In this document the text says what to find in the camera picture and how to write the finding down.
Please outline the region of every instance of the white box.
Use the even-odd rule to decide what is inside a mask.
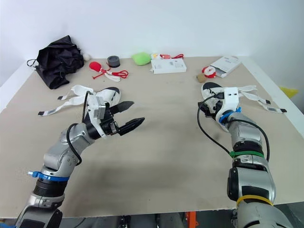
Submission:
[[[151,64],[155,74],[180,73],[187,70],[182,58],[152,59]]]
[[[231,71],[238,67],[241,61],[237,57],[224,56],[211,64],[215,67],[216,76],[221,78],[226,77]]]

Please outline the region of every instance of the white ball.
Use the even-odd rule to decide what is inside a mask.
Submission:
[[[84,58],[84,61],[89,61],[91,59],[90,55],[87,53],[83,54],[82,57]]]

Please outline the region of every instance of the green cable tie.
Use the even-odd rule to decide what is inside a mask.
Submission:
[[[240,156],[240,155],[256,155],[256,156],[264,158],[264,155],[262,153],[256,152],[256,151],[240,151],[240,152],[231,151],[229,153],[229,155],[232,158],[235,158],[235,157]]]

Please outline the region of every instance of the duct tape roll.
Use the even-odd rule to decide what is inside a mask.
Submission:
[[[116,68],[120,66],[120,61],[118,56],[110,56],[108,57],[108,65],[111,68]]]
[[[206,67],[204,67],[204,68],[202,69],[201,72],[202,72],[202,73],[205,75],[205,77],[207,77],[207,78],[214,78],[215,75],[216,75],[216,70],[215,70],[215,68],[212,67],[212,66],[206,66]]]

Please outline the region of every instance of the yellow cable tie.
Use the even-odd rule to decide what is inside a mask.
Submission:
[[[257,196],[257,195],[245,195],[245,196],[242,196],[242,197],[238,198],[237,207],[238,207],[238,205],[241,201],[247,200],[247,199],[256,199],[256,200],[258,199],[258,200],[261,200],[261,201],[264,201],[264,202],[270,204],[271,206],[274,205],[269,199],[267,199],[265,197]]]

